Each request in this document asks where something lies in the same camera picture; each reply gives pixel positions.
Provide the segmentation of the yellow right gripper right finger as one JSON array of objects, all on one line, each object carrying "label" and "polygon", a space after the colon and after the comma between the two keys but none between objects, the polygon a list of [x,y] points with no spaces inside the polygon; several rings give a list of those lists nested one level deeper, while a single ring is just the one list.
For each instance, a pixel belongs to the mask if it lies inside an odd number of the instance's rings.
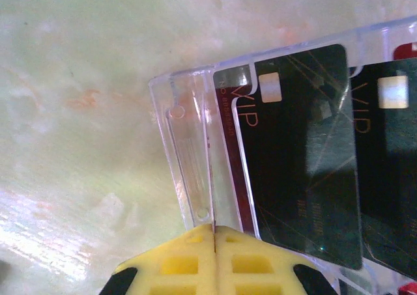
[{"label": "yellow right gripper right finger", "polygon": [[215,228],[218,294],[336,294],[305,256],[230,227]]}]

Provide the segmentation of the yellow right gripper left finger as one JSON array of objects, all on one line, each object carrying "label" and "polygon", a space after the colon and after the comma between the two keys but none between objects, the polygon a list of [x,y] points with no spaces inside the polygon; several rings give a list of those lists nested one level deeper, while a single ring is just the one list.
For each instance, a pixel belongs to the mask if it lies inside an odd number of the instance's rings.
[{"label": "yellow right gripper left finger", "polygon": [[212,225],[192,230],[132,257],[113,271],[104,294],[215,294]]}]

